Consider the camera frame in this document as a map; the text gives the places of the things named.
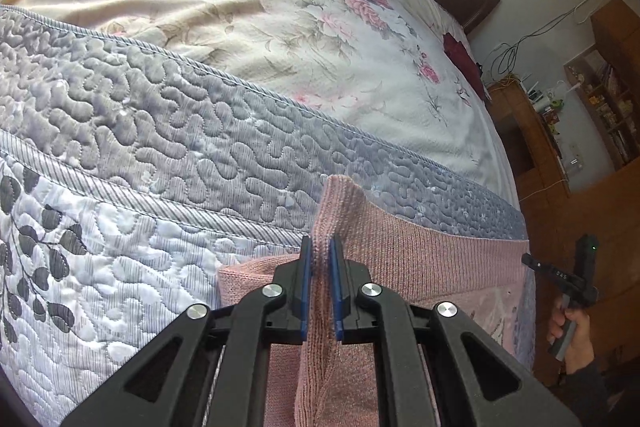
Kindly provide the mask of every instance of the red cloth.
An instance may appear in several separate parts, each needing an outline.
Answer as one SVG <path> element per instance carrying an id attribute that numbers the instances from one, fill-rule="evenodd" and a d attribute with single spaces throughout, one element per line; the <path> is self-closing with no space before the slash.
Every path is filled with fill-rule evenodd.
<path id="1" fill-rule="evenodd" d="M 444 35 L 444 52 L 455 67 L 465 76 L 466 81 L 474 88 L 480 100 L 484 102 L 486 95 L 482 80 L 480 80 L 480 68 L 466 52 L 465 45 L 462 42 L 458 42 L 453 35 L 447 33 Z"/>

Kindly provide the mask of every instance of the sweater sleeve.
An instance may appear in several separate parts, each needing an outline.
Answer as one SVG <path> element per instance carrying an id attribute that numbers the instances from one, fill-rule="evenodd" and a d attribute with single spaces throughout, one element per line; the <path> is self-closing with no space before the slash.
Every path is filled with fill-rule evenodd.
<path id="1" fill-rule="evenodd" d="M 583 427 L 602 427 L 609 407 L 607 390 L 596 363 L 566 376 L 564 402 Z"/>

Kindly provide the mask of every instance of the wooden floor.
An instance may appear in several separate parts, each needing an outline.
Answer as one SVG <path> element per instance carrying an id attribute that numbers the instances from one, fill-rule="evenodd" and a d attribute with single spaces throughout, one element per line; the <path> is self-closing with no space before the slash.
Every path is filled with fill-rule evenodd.
<path id="1" fill-rule="evenodd" d="M 582 192 L 570 193 L 542 121 L 519 84 L 491 91 L 489 112 L 503 137 L 514 170 L 520 207 L 527 223 L 530 252 L 542 261 L 571 270 L 575 241 L 598 237 L 595 285 L 600 301 L 590 310 L 592 341 L 601 367 L 614 367 L 640 355 L 640 160 Z M 526 158 L 517 124 L 526 144 Z M 536 278 L 535 375 L 545 384 L 558 379 L 560 364 L 547 354 L 546 322 L 556 288 Z"/>

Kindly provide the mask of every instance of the pink sweater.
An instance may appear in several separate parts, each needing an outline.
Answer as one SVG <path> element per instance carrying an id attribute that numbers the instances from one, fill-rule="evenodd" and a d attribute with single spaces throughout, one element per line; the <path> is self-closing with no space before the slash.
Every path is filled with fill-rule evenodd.
<path id="1" fill-rule="evenodd" d="M 520 301 L 527 241 L 460 237 L 424 229 L 368 203 L 345 176 L 325 186 L 311 238 L 314 278 L 308 342 L 273 346 L 266 427 L 376 427 L 378 406 L 370 346 L 343 346 L 333 331 L 327 252 L 338 233 L 344 256 L 366 264 L 374 282 L 412 304 L 455 302 L 513 354 L 513 322 Z M 223 304 L 271 282 L 278 264 L 298 254 L 220 269 Z"/>

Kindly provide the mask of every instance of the white cable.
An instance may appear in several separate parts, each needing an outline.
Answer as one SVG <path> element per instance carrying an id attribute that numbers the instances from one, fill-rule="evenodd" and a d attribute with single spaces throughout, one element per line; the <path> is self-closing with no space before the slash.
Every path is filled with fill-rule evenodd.
<path id="1" fill-rule="evenodd" d="M 540 194 L 540 192 L 544 192 L 545 190 L 549 190 L 551 187 L 553 187 L 554 185 L 558 185 L 559 183 L 562 182 L 569 182 L 568 179 L 566 178 L 562 178 L 560 181 L 557 181 L 556 183 L 553 183 L 551 185 L 549 185 L 548 187 L 545 188 L 540 188 L 540 190 L 536 190 L 535 192 L 532 192 L 529 196 L 526 196 L 525 198 L 522 198 L 519 203 L 522 203 L 524 200 L 528 200 L 530 197 L 535 196 L 536 194 Z"/>

